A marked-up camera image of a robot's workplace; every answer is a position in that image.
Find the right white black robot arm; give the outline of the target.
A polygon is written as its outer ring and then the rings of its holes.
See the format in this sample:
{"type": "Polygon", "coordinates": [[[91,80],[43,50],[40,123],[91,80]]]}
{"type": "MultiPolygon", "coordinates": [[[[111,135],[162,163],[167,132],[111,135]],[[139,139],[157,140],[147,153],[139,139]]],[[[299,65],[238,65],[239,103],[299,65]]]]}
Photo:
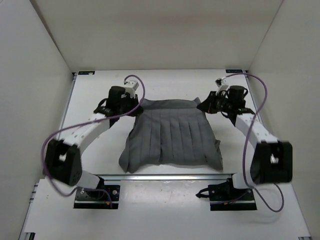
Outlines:
{"type": "Polygon", "coordinates": [[[289,183],[293,178],[293,146],[280,141],[257,119],[257,114],[246,107],[248,89],[239,86],[220,86],[197,105],[206,114],[221,113],[245,136],[254,153],[249,165],[242,163],[242,171],[232,175],[230,184],[224,187],[224,195],[236,200],[242,189],[263,184],[289,183]]]}

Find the grey pleated skirt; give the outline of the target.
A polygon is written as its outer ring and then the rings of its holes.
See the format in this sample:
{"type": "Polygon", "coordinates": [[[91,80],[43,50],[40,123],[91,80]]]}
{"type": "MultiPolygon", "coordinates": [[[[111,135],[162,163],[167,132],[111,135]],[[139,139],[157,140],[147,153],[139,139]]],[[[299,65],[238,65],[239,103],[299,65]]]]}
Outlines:
{"type": "Polygon", "coordinates": [[[118,163],[124,172],[135,173],[147,165],[208,166],[223,170],[220,141],[197,97],[144,99],[143,113],[135,118],[118,163]]]}

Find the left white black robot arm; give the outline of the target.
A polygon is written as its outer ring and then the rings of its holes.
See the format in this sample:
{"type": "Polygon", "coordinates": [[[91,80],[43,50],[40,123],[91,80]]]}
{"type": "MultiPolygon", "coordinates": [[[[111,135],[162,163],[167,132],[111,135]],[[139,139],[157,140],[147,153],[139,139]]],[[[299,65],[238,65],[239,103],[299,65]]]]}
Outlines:
{"type": "Polygon", "coordinates": [[[129,81],[124,86],[112,86],[108,97],[102,99],[88,122],[76,127],[67,137],[48,142],[44,166],[51,179],[70,187],[87,189],[93,199],[104,195],[102,178],[82,168],[81,156],[102,133],[109,130],[122,116],[135,117],[143,112],[136,90],[139,84],[129,81]]]}

